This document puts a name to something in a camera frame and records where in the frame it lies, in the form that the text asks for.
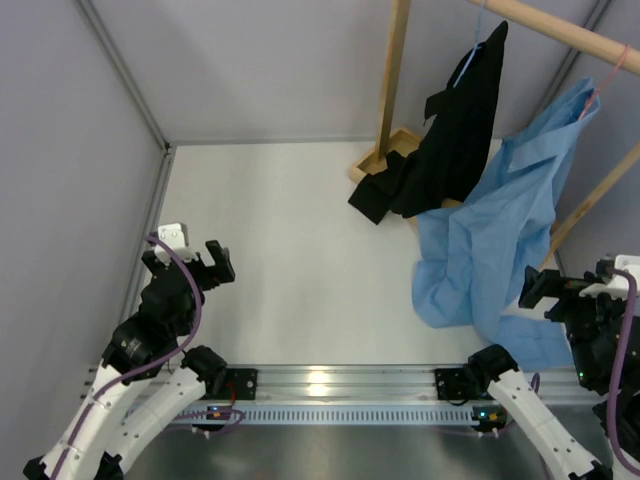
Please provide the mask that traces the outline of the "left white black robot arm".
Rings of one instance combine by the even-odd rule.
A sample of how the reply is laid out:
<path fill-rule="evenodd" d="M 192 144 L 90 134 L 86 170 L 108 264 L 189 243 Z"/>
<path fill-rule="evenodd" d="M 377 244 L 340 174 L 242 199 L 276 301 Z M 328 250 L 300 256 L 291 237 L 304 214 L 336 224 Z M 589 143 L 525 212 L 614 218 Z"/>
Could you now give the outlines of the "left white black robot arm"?
<path fill-rule="evenodd" d="M 183 239 L 147 240 L 151 280 L 138 310 L 114 330 L 81 407 L 56 445 L 27 462 L 26 478 L 122 479 L 186 407 L 225 390 L 226 361 L 190 344 L 206 292 L 235 279 L 228 249 L 206 242 L 207 266 Z"/>

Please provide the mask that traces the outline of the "pink wire hanger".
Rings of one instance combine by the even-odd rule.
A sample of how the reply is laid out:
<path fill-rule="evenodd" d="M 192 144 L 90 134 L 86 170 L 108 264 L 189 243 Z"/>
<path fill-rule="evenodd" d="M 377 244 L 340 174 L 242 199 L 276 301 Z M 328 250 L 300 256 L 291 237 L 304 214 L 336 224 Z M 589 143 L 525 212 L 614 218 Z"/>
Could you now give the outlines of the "pink wire hanger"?
<path fill-rule="evenodd" d="M 579 116 L 580 120 L 582 120 L 586 116 L 586 114 L 591 109 L 592 105 L 595 103 L 595 101 L 601 95 L 602 91 L 612 82 L 613 78 L 615 77 L 617 72 L 621 69 L 621 67 L 624 64 L 624 62 L 626 61 L 631 48 L 632 48 L 632 46 L 630 44 L 627 44 L 625 46 L 622 55 L 620 56 L 619 60 L 615 64 L 615 67 L 607 75 L 605 80 L 594 90 L 592 95 L 589 97 L 588 101 L 585 103 L 584 109 L 583 109 L 583 111 L 581 112 L 581 114 Z"/>

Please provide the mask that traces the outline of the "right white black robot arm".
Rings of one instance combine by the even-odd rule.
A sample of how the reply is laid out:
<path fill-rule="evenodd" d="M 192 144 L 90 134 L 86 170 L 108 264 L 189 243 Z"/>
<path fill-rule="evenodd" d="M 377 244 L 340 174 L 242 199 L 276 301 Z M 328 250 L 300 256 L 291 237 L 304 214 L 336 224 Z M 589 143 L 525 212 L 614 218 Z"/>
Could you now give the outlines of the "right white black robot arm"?
<path fill-rule="evenodd" d="M 593 412 L 613 455 L 605 466 L 543 403 L 507 350 L 497 344 L 463 366 L 468 390 L 505 407 L 554 479 L 639 476 L 639 259 L 602 259 L 581 278 L 557 270 L 525 271 L 519 305 L 555 299 L 545 318 L 564 328 L 578 384 L 601 397 Z"/>

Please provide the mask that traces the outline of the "light blue shirt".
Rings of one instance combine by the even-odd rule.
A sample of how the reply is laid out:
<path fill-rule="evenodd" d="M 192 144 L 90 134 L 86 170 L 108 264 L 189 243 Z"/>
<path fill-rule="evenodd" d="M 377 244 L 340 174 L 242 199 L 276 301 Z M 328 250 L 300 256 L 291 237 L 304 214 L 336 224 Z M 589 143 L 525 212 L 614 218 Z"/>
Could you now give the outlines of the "light blue shirt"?
<path fill-rule="evenodd" d="M 520 295 L 526 268 L 542 266 L 550 251 L 579 137 L 600 108 L 595 93 L 592 78 L 578 81 L 503 141 L 460 206 L 417 217 L 415 312 L 432 328 L 474 327 L 525 371 L 573 362 L 559 324 L 504 311 Z"/>

